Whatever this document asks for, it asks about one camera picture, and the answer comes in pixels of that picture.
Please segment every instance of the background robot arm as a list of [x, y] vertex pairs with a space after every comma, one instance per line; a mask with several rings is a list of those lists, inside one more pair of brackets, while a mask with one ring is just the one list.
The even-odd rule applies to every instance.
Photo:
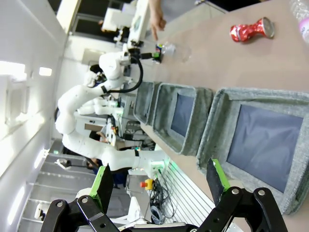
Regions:
[[[123, 92], [138, 88], [142, 82], [142, 67], [139, 60], [136, 60], [141, 69], [140, 80], [133, 88], [123, 90]], [[112, 171], [122, 168], [142, 167], [152, 177], [154, 175], [152, 161], [164, 160], [165, 154], [162, 151], [117, 151], [110, 144], [95, 141], [75, 130], [76, 119], [74, 112], [86, 102], [104, 95], [116, 87], [120, 87], [124, 82], [121, 66], [129, 63], [130, 57], [127, 53], [119, 52], [102, 55], [99, 59], [99, 65], [104, 71], [107, 81], [94, 88], [83, 85], [75, 86], [64, 93], [58, 101], [60, 115], [56, 120], [56, 129], [63, 134], [62, 143], [65, 147], [85, 157], [100, 159], [103, 164], [108, 163]]]

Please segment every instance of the pink label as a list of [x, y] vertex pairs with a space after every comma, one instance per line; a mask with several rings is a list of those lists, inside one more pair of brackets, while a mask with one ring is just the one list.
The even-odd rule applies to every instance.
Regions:
[[305, 33], [307, 31], [309, 31], [309, 17], [303, 19], [300, 23], [299, 23], [299, 30], [300, 33], [302, 34], [302, 36], [305, 36]]

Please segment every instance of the screw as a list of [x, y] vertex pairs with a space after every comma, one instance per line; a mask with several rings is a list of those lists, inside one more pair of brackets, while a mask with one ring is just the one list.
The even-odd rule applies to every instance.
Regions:
[[258, 193], [259, 193], [260, 196], [264, 196], [265, 195], [265, 191], [264, 190], [260, 190]]
[[235, 189], [232, 190], [232, 193], [233, 193], [234, 195], [237, 195], [237, 194], [239, 194], [239, 190], [238, 190], [237, 188], [235, 188]]

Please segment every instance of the fabric storage bin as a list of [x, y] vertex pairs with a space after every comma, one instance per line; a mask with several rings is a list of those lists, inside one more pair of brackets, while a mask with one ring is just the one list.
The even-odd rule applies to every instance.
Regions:
[[176, 153], [196, 156], [211, 101], [210, 89], [162, 83], [154, 109], [155, 134]]
[[161, 82], [142, 82], [137, 90], [134, 116], [145, 124], [152, 125], [156, 94]]
[[218, 159], [250, 191], [269, 188], [283, 214], [296, 212], [309, 190], [309, 94], [226, 88], [213, 99], [197, 165]]

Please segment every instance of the clear plastic bottle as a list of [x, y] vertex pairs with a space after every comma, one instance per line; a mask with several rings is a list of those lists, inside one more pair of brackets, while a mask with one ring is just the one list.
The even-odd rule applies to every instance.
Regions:
[[299, 30], [309, 44], [309, 0], [290, 0], [290, 8], [299, 22]]
[[185, 63], [191, 57], [191, 49], [187, 46], [166, 42], [162, 45], [162, 54]]

